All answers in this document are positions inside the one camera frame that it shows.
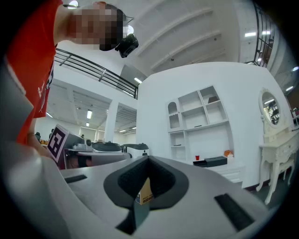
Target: camera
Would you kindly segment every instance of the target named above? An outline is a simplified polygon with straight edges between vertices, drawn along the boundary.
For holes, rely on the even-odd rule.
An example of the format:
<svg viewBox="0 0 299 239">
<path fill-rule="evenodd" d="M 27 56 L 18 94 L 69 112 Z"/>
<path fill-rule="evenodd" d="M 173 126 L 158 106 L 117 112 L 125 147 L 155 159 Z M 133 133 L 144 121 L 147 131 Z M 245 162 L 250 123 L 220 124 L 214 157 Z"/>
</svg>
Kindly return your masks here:
<svg viewBox="0 0 299 239">
<path fill-rule="evenodd" d="M 137 38 L 131 33 L 121 40 L 121 43 L 115 47 L 115 50 L 119 51 L 122 58 L 125 58 L 138 46 L 139 43 Z"/>
</svg>

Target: oval mirror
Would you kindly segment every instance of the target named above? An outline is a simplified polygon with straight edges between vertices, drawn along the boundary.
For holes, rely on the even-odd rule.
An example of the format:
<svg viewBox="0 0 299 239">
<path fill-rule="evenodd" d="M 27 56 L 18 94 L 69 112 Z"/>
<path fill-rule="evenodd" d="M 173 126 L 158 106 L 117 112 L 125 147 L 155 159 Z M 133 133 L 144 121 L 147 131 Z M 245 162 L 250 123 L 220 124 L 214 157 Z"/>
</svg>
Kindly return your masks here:
<svg viewBox="0 0 299 239">
<path fill-rule="evenodd" d="M 279 121 L 279 109 L 275 98 L 271 93 L 265 92 L 262 96 L 262 102 L 264 115 L 272 124 L 277 125 Z"/>
</svg>

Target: staircase railing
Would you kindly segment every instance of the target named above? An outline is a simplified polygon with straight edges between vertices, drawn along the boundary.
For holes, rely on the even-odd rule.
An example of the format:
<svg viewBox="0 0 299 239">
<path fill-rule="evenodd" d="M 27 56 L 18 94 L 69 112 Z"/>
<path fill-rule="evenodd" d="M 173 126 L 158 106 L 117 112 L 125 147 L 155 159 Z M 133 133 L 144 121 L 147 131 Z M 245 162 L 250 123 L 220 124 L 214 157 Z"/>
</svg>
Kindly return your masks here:
<svg viewBox="0 0 299 239">
<path fill-rule="evenodd" d="M 56 48 L 54 61 L 59 63 L 60 66 L 87 75 L 137 99 L 138 86 L 99 64 L 59 48 Z"/>
</svg>

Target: black hair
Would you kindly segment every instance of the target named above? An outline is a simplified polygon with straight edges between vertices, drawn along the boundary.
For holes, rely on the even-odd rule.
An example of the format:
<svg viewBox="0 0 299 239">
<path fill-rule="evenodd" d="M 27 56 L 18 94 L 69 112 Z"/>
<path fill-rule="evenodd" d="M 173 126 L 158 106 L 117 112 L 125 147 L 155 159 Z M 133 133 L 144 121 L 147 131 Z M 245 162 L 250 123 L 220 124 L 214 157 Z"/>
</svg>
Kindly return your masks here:
<svg viewBox="0 0 299 239">
<path fill-rule="evenodd" d="M 100 44 L 100 50 L 107 51 L 115 48 L 123 39 L 123 23 L 126 20 L 126 15 L 119 8 L 106 4 L 105 9 L 111 9 L 113 13 L 116 14 L 116 21 L 111 22 L 109 30 L 111 32 L 110 36 L 106 36 L 105 44 Z"/>
</svg>

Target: black box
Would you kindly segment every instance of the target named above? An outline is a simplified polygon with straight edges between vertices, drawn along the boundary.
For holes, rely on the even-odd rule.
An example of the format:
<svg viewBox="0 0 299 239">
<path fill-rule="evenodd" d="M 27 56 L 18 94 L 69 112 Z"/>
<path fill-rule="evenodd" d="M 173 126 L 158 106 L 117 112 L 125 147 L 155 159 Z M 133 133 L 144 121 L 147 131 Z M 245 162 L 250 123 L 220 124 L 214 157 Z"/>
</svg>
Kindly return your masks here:
<svg viewBox="0 0 299 239">
<path fill-rule="evenodd" d="M 199 166 L 199 167 L 202 167 L 202 168 L 206 168 L 206 161 L 205 160 L 193 161 L 193 165 L 194 166 Z"/>
<path fill-rule="evenodd" d="M 220 165 L 225 165 L 228 163 L 228 159 L 226 157 L 220 156 L 220 157 L 214 157 L 214 158 L 207 158 L 206 161 L 206 167 L 215 167 Z"/>
</svg>

